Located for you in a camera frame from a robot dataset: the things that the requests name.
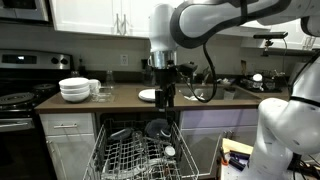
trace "backsplash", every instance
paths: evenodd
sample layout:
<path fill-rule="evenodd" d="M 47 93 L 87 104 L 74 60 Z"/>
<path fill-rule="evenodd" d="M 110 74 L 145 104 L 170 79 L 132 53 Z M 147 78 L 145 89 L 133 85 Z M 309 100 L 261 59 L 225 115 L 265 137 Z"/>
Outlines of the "backsplash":
<path fill-rule="evenodd" d="M 141 59 L 149 57 L 150 42 L 147 39 L 118 38 L 55 32 L 53 27 L 1 24 L 0 48 L 34 49 L 72 54 L 75 65 L 84 61 L 88 70 L 141 71 Z M 217 74 L 241 73 L 240 60 L 247 61 L 248 71 L 277 69 L 282 71 L 281 56 L 261 57 L 263 49 L 241 48 L 241 37 L 216 35 L 207 44 L 207 50 L 216 67 Z M 178 63 L 193 61 L 198 64 L 197 73 L 208 66 L 202 47 L 178 48 Z M 120 65 L 120 55 L 128 55 L 129 65 Z M 291 73 L 293 64 L 303 60 L 285 57 L 284 70 Z"/>

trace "stacked bowls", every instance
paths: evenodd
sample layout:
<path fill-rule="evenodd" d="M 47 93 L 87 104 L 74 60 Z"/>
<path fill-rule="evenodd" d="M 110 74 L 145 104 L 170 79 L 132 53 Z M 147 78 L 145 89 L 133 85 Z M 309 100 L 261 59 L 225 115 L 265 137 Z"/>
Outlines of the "stacked bowls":
<path fill-rule="evenodd" d="M 77 103 L 84 101 L 90 94 L 89 80 L 86 78 L 68 78 L 59 82 L 62 98 Z"/>

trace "oven knob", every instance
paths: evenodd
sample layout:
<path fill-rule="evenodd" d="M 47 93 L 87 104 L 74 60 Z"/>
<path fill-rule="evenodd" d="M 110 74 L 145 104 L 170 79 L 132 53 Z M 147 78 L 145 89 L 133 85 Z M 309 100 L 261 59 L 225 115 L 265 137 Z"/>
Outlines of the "oven knob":
<path fill-rule="evenodd" d="M 52 64 L 58 64 L 59 60 L 57 58 L 52 58 L 51 62 L 52 62 Z"/>
<path fill-rule="evenodd" d="M 68 64 L 68 60 L 66 60 L 66 59 L 61 59 L 61 61 L 60 61 L 62 64 L 64 64 L 64 65 L 67 65 Z"/>

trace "dishwasher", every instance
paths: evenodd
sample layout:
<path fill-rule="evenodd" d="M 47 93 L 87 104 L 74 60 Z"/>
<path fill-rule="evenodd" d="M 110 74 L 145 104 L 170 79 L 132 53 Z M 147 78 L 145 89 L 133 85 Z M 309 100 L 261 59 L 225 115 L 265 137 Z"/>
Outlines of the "dishwasher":
<path fill-rule="evenodd" d="M 198 179 L 176 121 L 109 116 L 99 126 L 83 180 Z"/>

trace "kitchen counter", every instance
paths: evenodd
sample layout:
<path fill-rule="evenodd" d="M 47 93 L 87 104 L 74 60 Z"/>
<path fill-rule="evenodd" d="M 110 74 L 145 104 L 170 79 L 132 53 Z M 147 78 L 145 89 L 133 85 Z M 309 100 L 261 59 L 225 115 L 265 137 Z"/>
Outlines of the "kitchen counter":
<path fill-rule="evenodd" d="M 38 114 L 158 111 L 158 109 L 154 107 L 153 103 L 143 102 L 138 98 L 138 93 L 143 89 L 149 89 L 149 87 L 138 84 L 117 84 L 115 87 L 114 101 L 103 103 L 90 102 L 90 98 L 87 98 L 87 100 L 77 104 L 68 103 L 62 98 L 60 93 L 57 93 L 35 109 Z M 259 97 L 259 99 L 212 100 L 209 103 L 204 104 L 198 101 L 189 101 L 177 91 L 174 99 L 175 107 L 169 108 L 168 110 L 254 109 L 258 107 L 259 103 L 263 99 L 269 97 L 288 100 L 288 91 L 285 88 L 282 93 L 247 92 Z"/>

